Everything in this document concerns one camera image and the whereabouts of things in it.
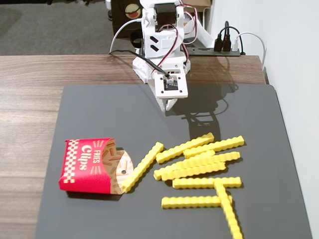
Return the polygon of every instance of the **black cable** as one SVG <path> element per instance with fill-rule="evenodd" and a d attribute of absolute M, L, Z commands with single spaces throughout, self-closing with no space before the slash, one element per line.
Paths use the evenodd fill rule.
<path fill-rule="evenodd" d="M 228 21 L 225 21 L 225 27 L 229 27 L 229 22 L 228 22 Z M 224 39 L 223 39 L 223 41 L 225 41 L 226 34 L 229 34 L 229 28 L 227 28 L 226 31 L 225 31 L 225 33 L 224 33 Z"/>
<path fill-rule="evenodd" d="M 226 26 L 224 27 L 223 29 L 220 30 L 219 34 L 221 34 L 223 32 L 223 30 L 225 29 L 234 29 L 235 31 L 237 31 L 238 34 L 240 34 L 239 30 L 237 30 L 237 28 L 233 27 L 233 26 Z M 241 39 L 241 36 L 239 36 L 239 39 L 240 39 L 240 45 L 241 45 L 241 53 L 240 54 L 245 54 L 244 52 L 244 47 L 243 47 L 243 41 Z"/>
<path fill-rule="evenodd" d="M 153 61 L 151 61 L 150 59 L 146 58 L 145 56 L 139 55 L 137 53 L 135 53 L 134 51 L 130 51 L 130 50 L 114 50 L 110 52 L 110 55 L 112 55 L 112 53 L 114 52 L 129 52 L 139 58 L 141 58 L 142 60 L 145 60 L 150 66 L 152 66 L 155 70 L 162 72 L 165 77 L 169 78 L 169 73 L 167 73 L 165 70 L 163 70 L 162 68 L 158 67 L 156 64 L 153 63 Z"/>

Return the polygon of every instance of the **power strip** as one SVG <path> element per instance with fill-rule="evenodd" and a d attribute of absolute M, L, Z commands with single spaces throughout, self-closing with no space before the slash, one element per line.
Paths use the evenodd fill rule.
<path fill-rule="evenodd" d="M 240 56 L 239 50 L 214 51 L 214 48 L 188 47 L 187 51 L 190 56 Z"/>

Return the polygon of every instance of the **white cable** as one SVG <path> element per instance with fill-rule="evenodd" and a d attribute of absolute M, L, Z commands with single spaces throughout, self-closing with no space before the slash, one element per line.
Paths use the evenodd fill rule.
<path fill-rule="evenodd" d="M 207 9 L 210 9 L 209 7 L 205 7 L 203 10 L 203 28 L 205 29 L 205 12 Z"/>
<path fill-rule="evenodd" d="M 115 42 L 115 39 L 117 38 L 117 36 L 120 34 L 120 32 L 123 30 L 124 27 L 126 27 L 127 25 L 133 23 L 133 22 L 142 22 L 142 19 L 141 18 L 137 18 L 137 19 L 133 19 L 131 21 L 128 21 L 126 23 L 123 24 L 123 26 L 120 27 L 120 29 L 115 33 L 114 37 L 113 37 L 113 40 L 112 40 L 112 43 L 111 43 L 111 47 L 110 47 L 110 52 L 112 51 L 112 48 L 113 48 L 113 44 Z"/>
<path fill-rule="evenodd" d="M 245 32 L 242 32 L 242 33 L 238 34 L 238 35 L 236 36 L 236 38 L 235 38 L 235 41 L 234 41 L 233 51 L 237 51 L 237 49 L 238 49 L 238 38 L 239 38 L 239 36 L 244 35 L 244 34 L 250 34 L 250 35 L 256 36 L 256 37 L 261 41 L 261 43 L 263 44 L 264 54 L 263 54 L 263 59 L 262 59 L 262 61 L 261 61 L 261 64 L 262 64 L 262 67 L 264 68 L 265 57 L 266 57 L 266 50 L 267 50 L 267 49 L 266 49 L 266 46 L 265 46 L 265 43 L 264 43 L 263 39 L 261 39 L 258 35 L 254 34 L 254 33 L 252 33 L 252 32 L 248 32 L 248 31 L 245 31 Z"/>
<path fill-rule="evenodd" d="M 194 17 L 188 12 L 188 11 L 184 11 L 184 14 L 188 15 L 190 17 L 190 20 L 193 21 L 193 30 L 190 32 L 185 33 L 185 35 L 190 34 L 194 31 L 195 29 L 195 19 Z"/>
<path fill-rule="evenodd" d="M 183 42 L 185 45 L 190 45 L 190 44 L 193 44 L 196 41 L 196 39 L 197 39 L 197 34 L 198 34 L 198 25 L 197 25 L 198 14 L 197 14 L 197 9 L 195 7 L 193 7 L 192 5 L 184 4 L 184 6 L 193 8 L 194 12 L 195 12 L 195 19 L 194 19 L 195 20 L 194 21 L 195 22 L 195 38 L 191 42 L 188 42 L 188 43 Z"/>

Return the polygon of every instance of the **yellow foam fry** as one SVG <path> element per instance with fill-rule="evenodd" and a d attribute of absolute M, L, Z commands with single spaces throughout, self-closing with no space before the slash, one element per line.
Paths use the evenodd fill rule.
<path fill-rule="evenodd" d="M 158 163 L 164 163 L 165 161 L 168 161 L 171 158 L 175 158 L 183 154 L 183 151 L 186 149 L 198 147 L 213 141 L 214 141 L 214 136 L 212 133 L 205 134 L 201 137 L 192 139 L 191 141 L 182 143 L 181 145 L 175 146 L 174 148 L 170 148 L 169 150 L 165 150 L 162 153 L 159 153 L 156 156 L 156 161 Z"/>
<path fill-rule="evenodd" d="M 175 178 L 173 188 L 214 188 L 215 180 L 221 180 L 225 188 L 239 188 L 242 185 L 240 177 L 230 178 Z"/>
<path fill-rule="evenodd" d="M 133 170 L 130 177 L 128 177 L 122 184 L 122 190 L 127 193 L 131 190 L 138 179 L 143 175 L 147 168 L 154 162 L 156 155 L 164 148 L 162 143 L 157 142 L 148 154 L 141 160 L 137 167 Z"/>
<path fill-rule="evenodd" d="M 231 196 L 228 196 L 230 202 L 233 201 Z M 200 197 L 164 197 L 161 200 L 161 207 L 167 208 L 212 208 L 220 207 L 220 198 L 218 196 L 200 196 Z"/>
<path fill-rule="evenodd" d="M 231 206 L 231 202 L 228 199 L 225 187 L 223 186 L 221 180 L 215 180 L 214 188 L 216 189 L 216 193 L 220 198 L 220 205 L 223 208 L 233 239 L 243 239 L 243 235 L 240 232 L 234 210 Z"/>
<path fill-rule="evenodd" d="M 238 136 L 238 137 L 222 140 L 219 142 L 206 144 L 206 145 L 199 146 L 196 148 L 194 147 L 194 148 L 186 149 L 186 150 L 184 150 L 183 154 L 184 154 L 185 158 L 191 158 L 197 154 L 200 154 L 200 153 L 203 153 L 203 152 L 206 152 L 209 150 L 214 150 L 215 152 L 219 152 L 219 151 L 226 150 L 229 148 L 235 148 L 238 146 L 242 146 L 242 145 L 244 145 L 244 143 L 245 143 L 245 140 L 244 140 L 243 136 Z"/>
<path fill-rule="evenodd" d="M 175 171 L 175 170 L 181 170 L 186 168 L 198 167 L 198 166 L 207 165 L 207 164 L 226 162 L 226 161 L 236 160 L 240 158 L 239 152 L 223 153 L 219 155 L 214 155 L 214 154 L 215 154 L 214 150 L 203 152 L 189 159 L 185 159 L 183 161 L 167 166 L 165 167 L 165 169 L 167 170 L 167 172 Z"/>
<path fill-rule="evenodd" d="M 203 165 L 199 167 L 193 167 L 193 168 L 187 168 L 187 169 L 181 169 L 181 170 L 175 170 L 175 171 L 165 171 L 164 169 L 162 171 L 155 170 L 154 171 L 154 178 L 156 180 L 159 180 L 160 177 L 163 181 L 174 179 L 174 178 L 184 178 L 192 175 L 198 175 L 198 174 L 204 174 L 204 173 L 211 173 L 216 172 L 219 170 L 225 170 L 226 166 L 225 163 L 213 163 L 208 165 Z"/>

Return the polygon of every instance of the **white wall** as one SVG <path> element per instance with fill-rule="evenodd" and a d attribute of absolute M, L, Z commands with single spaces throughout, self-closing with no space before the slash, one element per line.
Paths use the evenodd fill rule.
<path fill-rule="evenodd" d="M 319 1 L 215 0 L 211 33 L 228 20 L 266 44 L 265 67 L 277 91 L 313 238 L 319 238 Z M 247 55 L 262 57 L 262 45 L 243 35 Z"/>

